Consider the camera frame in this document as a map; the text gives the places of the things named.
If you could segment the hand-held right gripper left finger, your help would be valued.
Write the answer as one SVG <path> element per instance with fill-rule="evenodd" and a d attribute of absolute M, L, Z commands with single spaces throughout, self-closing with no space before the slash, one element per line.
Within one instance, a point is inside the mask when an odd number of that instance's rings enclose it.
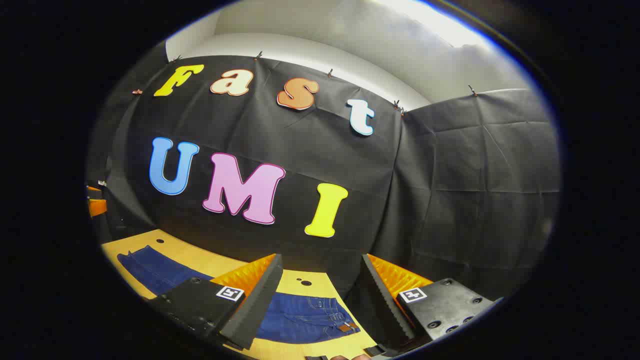
<path fill-rule="evenodd" d="M 249 350 L 282 274 L 274 253 L 210 280 L 191 276 L 147 304 L 211 346 Z"/>

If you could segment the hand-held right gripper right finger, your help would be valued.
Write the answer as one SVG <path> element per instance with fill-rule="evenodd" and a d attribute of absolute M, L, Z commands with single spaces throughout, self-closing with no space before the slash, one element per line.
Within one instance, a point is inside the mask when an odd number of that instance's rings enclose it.
<path fill-rule="evenodd" d="M 357 319 L 381 353 L 408 353 L 463 330 L 496 301 L 446 277 L 429 280 L 371 254 L 362 255 Z"/>

